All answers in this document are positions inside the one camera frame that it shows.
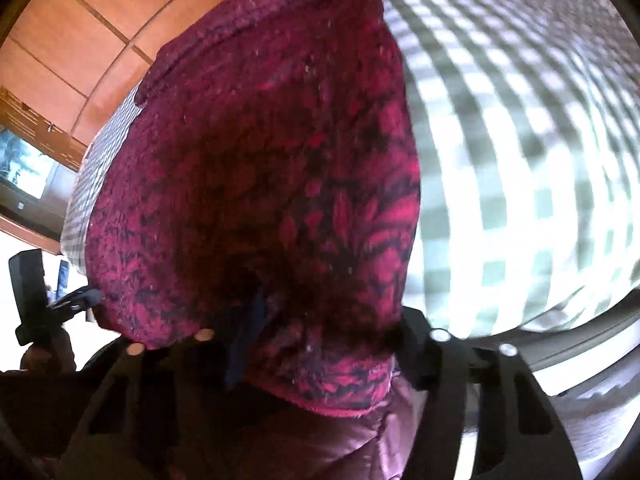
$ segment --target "wall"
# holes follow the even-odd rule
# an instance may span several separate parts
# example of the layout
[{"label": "wall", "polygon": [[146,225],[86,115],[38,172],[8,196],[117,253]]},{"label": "wall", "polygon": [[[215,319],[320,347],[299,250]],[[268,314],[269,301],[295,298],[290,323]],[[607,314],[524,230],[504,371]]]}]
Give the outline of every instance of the wall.
[{"label": "wall", "polygon": [[0,215],[0,238],[2,238],[3,240],[7,240],[7,237],[10,237],[11,240],[29,244],[32,247],[41,248],[42,250],[47,251],[47,253],[50,254],[60,254],[59,242],[44,237]]},{"label": "wall", "polygon": [[47,187],[45,187],[40,200],[46,203],[52,211],[62,213],[64,216],[75,181],[75,172],[61,164],[57,165],[47,179]]},{"label": "wall", "polygon": [[31,0],[0,48],[0,86],[89,145],[158,50],[222,0]]},{"label": "wall", "polygon": [[56,202],[47,203],[14,186],[5,179],[0,180],[0,215],[19,223],[23,227],[51,240],[60,240],[65,221],[66,208]]}]

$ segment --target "shiny fabric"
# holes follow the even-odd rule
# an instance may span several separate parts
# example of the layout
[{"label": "shiny fabric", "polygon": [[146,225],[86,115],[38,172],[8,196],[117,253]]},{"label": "shiny fabric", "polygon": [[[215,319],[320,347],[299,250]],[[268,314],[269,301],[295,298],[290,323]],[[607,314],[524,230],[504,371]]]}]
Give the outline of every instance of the shiny fabric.
[{"label": "shiny fabric", "polygon": [[166,45],[87,231],[101,326],[148,348],[267,294],[246,379],[325,415],[389,389],[420,176],[380,0],[227,0]]},{"label": "shiny fabric", "polygon": [[[242,408],[236,401],[237,411],[226,405],[226,417],[232,421],[230,431],[225,433],[232,477],[399,479],[414,442],[416,395],[397,376],[376,409],[359,418],[320,416],[291,404],[259,400],[260,397],[247,399]],[[254,402],[260,408],[249,408]]]}]

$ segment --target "gingham pattern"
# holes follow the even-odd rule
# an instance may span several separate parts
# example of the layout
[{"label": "gingham pattern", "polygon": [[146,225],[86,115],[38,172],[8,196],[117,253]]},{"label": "gingham pattern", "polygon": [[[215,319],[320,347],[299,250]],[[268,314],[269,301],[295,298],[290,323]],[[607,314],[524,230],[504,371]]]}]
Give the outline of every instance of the gingham pattern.
[{"label": "gingham pattern", "polygon": [[137,90],[138,86],[129,93],[87,149],[66,209],[60,247],[69,262],[83,276],[86,275],[84,242],[91,211],[107,170],[127,138],[129,125],[142,111],[133,102]]},{"label": "gingham pattern", "polygon": [[[640,280],[640,49],[609,1],[383,1],[422,172],[405,304],[465,337],[543,312],[570,328],[617,303]],[[81,270],[126,103],[69,208]]]}]

